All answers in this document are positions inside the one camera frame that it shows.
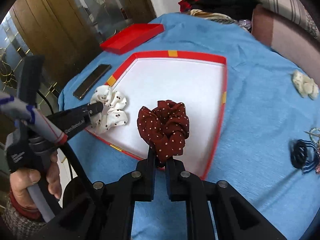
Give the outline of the person left forearm sleeve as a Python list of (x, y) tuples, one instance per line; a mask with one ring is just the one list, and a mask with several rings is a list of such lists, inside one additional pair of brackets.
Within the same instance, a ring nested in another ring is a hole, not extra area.
[(7, 206), (1, 214), (1, 239), (30, 239), (45, 225), (38, 209), (23, 208), (9, 192)]

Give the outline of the person left hand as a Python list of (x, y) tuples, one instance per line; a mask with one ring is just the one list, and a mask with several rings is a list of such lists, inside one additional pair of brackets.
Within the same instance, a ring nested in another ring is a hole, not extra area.
[[(50, 167), (46, 174), (48, 183), (48, 191), (55, 199), (59, 200), (62, 194), (60, 183), (60, 170), (57, 164), (57, 152), (55, 151), (50, 156)], [(10, 175), (10, 187), (15, 198), (15, 202), (22, 208), (27, 210), (36, 210), (36, 205), (33, 202), (27, 188), (37, 184), (41, 179), (41, 174), (38, 170), (20, 168)]]

